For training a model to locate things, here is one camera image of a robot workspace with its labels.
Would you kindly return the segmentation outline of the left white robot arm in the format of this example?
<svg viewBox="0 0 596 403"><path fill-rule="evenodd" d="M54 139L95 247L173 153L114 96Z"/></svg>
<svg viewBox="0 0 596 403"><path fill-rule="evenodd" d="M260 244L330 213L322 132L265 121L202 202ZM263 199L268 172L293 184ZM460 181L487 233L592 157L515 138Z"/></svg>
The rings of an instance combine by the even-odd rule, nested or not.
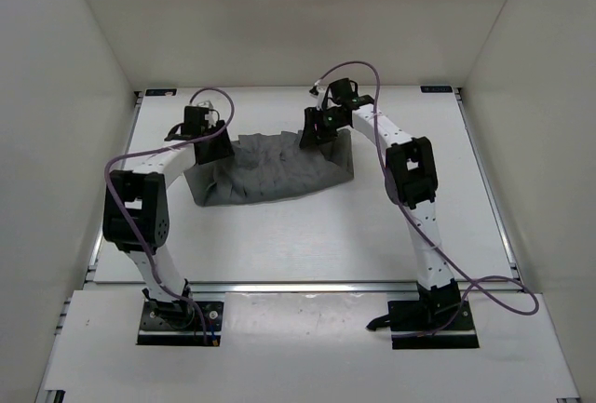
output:
<svg viewBox="0 0 596 403"><path fill-rule="evenodd" d="M192 168L232 154L223 120L211 125L179 124L160 148L120 157L140 158L135 168L115 169L114 161L105 168L103 237L132 260L145 283L145 297L163 302L162 315L172 326L189 324L195 304L167 247L168 189Z"/></svg>

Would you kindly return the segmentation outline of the grey pleated skirt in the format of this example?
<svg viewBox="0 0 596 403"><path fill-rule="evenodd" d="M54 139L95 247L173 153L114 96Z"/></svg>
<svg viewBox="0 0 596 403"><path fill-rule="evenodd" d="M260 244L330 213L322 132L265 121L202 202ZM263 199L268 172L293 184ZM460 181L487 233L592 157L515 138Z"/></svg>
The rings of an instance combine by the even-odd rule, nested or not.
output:
<svg viewBox="0 0 596 403"><path fill-rule="evenodd" d="M305 149L300 132L241 135L234 154L184 173L195 203L203 208L288 200L354 179L351 133Z"/></svg>

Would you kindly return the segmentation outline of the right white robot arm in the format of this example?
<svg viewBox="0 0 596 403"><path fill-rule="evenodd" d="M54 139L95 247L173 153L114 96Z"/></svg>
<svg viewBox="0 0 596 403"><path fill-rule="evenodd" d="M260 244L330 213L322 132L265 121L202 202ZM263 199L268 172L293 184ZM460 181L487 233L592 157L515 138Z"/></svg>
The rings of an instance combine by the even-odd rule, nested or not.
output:
<svg viewBox="0 0 596 403"><path fill-rule="evenodd" d="M430 140L415 138L399 128L375 108L372 97L365 96L326 110L306 108L300 146L310 148L334 141L339 130L346 127L364 135L377 148L387 196L408 223L417 287L422 293L453 290L454 274L441 255L435 207L438 176Z"/></svg>

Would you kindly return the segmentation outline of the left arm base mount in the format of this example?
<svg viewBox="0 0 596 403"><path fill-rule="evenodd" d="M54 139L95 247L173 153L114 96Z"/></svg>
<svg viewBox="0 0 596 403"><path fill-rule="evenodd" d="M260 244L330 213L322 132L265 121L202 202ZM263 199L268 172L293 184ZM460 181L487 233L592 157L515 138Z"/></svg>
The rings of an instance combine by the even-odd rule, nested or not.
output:
<svg viewBox="0 0 596 403"><path fill-rule="evenodd" d="M196 301L205 323L192 305L158 302L142 290L144 302L137 344L144 346L218 347L224 322L223 301Z"/></svg>

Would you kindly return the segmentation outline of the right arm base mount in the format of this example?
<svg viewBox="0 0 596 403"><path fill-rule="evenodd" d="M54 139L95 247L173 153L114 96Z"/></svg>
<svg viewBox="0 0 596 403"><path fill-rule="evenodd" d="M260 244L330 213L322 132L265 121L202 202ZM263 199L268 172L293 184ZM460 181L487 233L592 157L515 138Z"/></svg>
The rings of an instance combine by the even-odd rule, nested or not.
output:
<svg viewBox="0 0 596 403"><path fill-rule="evenodd" d="M384 316L366 330L389 329L393 350L478 349L480 342L468 301L431 316L419 301L390 301Z"/></svg>

